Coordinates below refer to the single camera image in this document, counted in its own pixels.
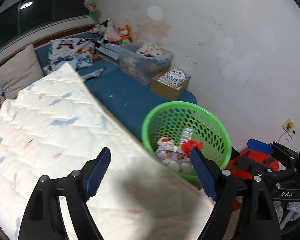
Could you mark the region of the left grey gloved hand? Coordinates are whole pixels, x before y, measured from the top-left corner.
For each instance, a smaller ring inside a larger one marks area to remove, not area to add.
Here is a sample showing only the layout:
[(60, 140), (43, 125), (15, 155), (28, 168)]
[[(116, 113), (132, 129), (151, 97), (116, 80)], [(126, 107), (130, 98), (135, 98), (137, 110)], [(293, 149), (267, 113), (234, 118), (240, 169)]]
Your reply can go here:
[[(283, 217), (283, 204), (278, 201), (273, 201), (278, 221), (281, 222)], [(291, 212), (292, 215), (289, 217), (289, 222), (292, 222), (300, 217), (300, 202), (289, 202), (286, 210)]]

